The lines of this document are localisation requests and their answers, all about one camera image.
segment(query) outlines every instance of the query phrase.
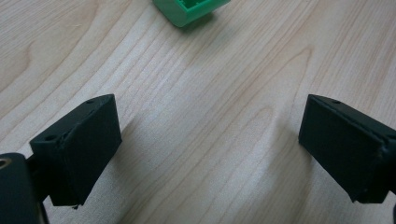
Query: green block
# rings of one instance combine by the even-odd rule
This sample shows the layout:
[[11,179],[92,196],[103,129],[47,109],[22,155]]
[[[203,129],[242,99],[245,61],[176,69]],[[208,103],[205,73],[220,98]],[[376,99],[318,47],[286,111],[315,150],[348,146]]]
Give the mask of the green block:
[[230,0],[153,0],[155,6],[177,27],[203,17]]

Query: black plastic part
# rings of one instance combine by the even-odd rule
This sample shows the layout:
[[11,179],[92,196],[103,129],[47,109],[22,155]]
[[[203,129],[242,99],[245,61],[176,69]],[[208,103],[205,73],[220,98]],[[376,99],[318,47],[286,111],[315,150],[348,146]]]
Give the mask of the black plastic part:
[[35,197],[26,160],[18,153],[0,155],[0,223],[48,223]]
[[396,132],[352,107],[309,95],[299,140],[353,202],[395,190]]
[[30,145],[37,197],[54,205],[84,204],[121,143],[113,94],[93,98],[65,115]]

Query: table surface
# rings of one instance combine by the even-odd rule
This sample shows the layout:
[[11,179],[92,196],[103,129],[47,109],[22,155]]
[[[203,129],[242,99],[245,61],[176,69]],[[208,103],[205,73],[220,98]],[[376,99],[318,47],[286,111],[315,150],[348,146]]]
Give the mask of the table surface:
[[149,0],[0,2],[0,152],[114,93],[123,143],[52,223],[391,223],[298,144],[309,93],[396,128],[395,0],[239,0],[178,29]]

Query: light wood surface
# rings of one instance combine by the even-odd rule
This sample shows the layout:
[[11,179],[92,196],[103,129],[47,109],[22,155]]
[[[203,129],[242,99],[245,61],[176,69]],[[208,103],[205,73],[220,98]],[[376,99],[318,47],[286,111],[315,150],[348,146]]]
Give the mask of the light wood surface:
[[233,0],[177,29],[149,0],[0,1],[0,152],[115,93],[123,143],[51,223],[391,223],[298,145],[308,93],[396,128],[395,0]]

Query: screw hole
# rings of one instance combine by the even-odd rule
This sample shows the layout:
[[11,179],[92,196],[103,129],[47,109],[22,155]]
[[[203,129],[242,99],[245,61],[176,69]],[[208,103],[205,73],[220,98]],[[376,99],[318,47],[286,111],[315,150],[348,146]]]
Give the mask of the screw hole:
[[11,159],[9,158],[0,159],[0,170],[7,167],[10,163],[11,163]]
[[45,138],[45,140],[46,140],[46,141],[52,141],[52,140],[54,140],[56,137],[57,137],[56,135],[50,135],[50,136],[47,136],[47,137]]

